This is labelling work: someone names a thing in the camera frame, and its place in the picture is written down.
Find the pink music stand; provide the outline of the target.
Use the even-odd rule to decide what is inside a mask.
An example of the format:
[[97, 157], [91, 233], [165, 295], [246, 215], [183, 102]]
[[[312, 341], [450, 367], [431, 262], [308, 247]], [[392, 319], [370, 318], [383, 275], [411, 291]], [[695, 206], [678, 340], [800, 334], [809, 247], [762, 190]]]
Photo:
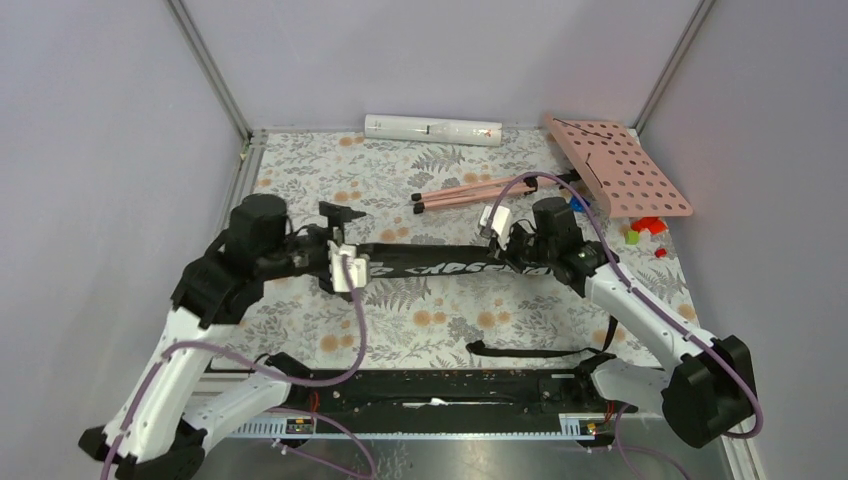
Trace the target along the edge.
[[545, 125], [599, 208], [611, 218], [691, 216], [693, 207], [625, 125], [611, 120], [563, 120]]

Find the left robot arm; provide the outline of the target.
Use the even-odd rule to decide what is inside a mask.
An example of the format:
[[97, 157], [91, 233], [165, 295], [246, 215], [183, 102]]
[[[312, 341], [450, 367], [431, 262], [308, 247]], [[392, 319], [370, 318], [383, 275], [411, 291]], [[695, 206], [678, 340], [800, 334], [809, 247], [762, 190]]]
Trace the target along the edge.
[[[107, 424], [85, 430], [79, 439], [79, 447], [101, 463], [103, 478], [189, 479], [218, 442], [255, 415], [278, 405], [299, 410], [310, 388], [347, 380], [346, 374], [322, 380], [287, 373], [225, 346], [271, 280], [318, 275], [360, 302], [367, 263], [344, 241], [345, 225], [359, 212], [321, 202], [319, 213], [325, 226], [293, 229], [286, 202], [272, 194], [251, 194], [231, 210], [226, 227], [185, 267], [160, 340], [132, 394]], [[206, 408], [187, 412], [196, 384], [218, 355], [251, 375]]]

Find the white shuttlecock tube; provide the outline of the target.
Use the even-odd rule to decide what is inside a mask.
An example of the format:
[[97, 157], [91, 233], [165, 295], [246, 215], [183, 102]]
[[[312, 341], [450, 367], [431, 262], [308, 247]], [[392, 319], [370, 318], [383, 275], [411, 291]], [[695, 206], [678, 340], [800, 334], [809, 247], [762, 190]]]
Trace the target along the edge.
[[499, 122], [367, 114], [367, 138], [492, 147], [502, 142]]

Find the black racket bag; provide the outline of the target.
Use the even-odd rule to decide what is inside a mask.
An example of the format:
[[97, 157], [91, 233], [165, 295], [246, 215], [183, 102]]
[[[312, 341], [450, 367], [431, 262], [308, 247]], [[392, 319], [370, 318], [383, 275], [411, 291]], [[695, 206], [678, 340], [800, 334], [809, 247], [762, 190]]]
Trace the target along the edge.
[[356, 258], [366, 261], [371, 279], [552, 274], [551, 268], [539, 261], [510, 258], [504, 252], [474, 245], [368, 243], [356, 247]]

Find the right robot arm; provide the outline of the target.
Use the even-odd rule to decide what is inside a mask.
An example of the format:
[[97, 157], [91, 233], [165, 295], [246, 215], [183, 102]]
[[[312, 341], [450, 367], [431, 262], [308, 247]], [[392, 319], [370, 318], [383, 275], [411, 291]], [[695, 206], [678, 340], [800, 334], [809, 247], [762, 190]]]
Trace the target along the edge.
[[735, 336], [720, 339], [686, 321], [635, 278], [604, 241], [587, 241], [569, 203], [546, 198], [533, 206], [525, 231], [504, 206], [489, 208], [480, 226], [498, 257], [516, 270], [541, 265], [562, 284], [607, 312], [658, 361], [602, 361], [573, 386], [575, 402], [597, 412], [611, 400], [661, 416], [691, 447], [701, 448], [754, 418], [762, 426], [751, 354]]

